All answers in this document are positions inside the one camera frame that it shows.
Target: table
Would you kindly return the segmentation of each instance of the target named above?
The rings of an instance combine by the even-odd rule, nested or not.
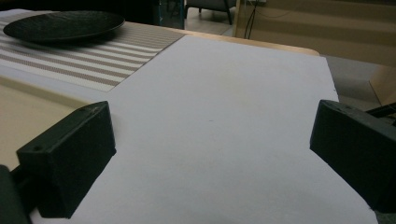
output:
[[[337,100],[319,56],[186,35],[111,91],[0,75],[110,104],[117,154],[71,219],[34,223],[376,223],[309,149],[319,99]]]

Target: striped table runner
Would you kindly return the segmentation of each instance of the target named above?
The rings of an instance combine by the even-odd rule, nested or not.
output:
[[[50,13],[32,11],[0,18],[12,21]],[[43,77],[110,91],[183,34],[161,27],[125,22],[107,35],[80,43],[38,45],[0,32],[0,64]]]

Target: black tray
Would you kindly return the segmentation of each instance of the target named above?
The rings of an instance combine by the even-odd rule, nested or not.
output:
[[[66,42],[102,35],[125,19],[103,11],[65,11],[33,16],[8,24],[6,35],[37,43]]]

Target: wall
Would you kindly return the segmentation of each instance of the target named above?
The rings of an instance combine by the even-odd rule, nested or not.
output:
[[[267,0],[257,9],[250,39],[396,66],[396,1],[381,3]],[[252,9],[249,2],[238,1],[236,37],[244,37]]]

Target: chair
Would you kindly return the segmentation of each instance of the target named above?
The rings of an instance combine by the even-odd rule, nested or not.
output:
[[[230,22],[230,25],[232,25],[233,19],[231,18],[230,8],[236,7],[236,0],[186,0],[186,6],[184,7],[185,19],[187,19],[189,7],[198,7],[200,13],[202,8],[227,12],[228,21]]]

